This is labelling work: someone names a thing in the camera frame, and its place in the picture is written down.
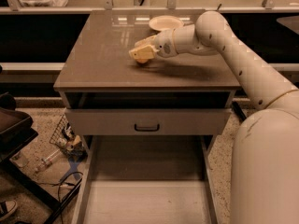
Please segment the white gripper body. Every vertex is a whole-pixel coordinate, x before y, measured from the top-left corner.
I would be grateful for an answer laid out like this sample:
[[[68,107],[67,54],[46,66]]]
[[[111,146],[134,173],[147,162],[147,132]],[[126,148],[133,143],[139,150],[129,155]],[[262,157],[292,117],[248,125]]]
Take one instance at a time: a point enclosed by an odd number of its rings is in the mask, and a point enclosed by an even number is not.
[[[158,50],[157,54],[164,58],[178,55],[174,43],[174,29],[161,31],[154,38],[154,46]]]

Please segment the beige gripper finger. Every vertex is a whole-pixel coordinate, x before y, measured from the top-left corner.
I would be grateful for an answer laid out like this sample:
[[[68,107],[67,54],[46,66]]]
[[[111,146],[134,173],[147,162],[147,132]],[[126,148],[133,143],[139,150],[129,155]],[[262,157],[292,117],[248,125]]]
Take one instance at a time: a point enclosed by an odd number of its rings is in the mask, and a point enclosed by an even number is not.
[[[131,49],[130,56],[135,60],[150,60],[153,59],[158,50],[153,45],[145,45]]]
[[[135,47],[142,47],[146,45],[152,45],[154,43],[154,39],[156,38],[155,35],[149,36],[147,38],[144,38],[142,40],[139,40],[135,42]]]

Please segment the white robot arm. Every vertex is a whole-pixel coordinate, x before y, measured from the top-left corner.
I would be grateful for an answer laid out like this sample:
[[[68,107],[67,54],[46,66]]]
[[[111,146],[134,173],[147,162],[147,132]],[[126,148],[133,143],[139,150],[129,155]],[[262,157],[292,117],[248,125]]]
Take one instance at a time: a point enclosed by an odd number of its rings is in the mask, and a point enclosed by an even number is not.
[[[135,43],[139,63],[216,50],[256,108],[233,145],[231,224],[299,224],[299,89],[244,44],[217,11]]]

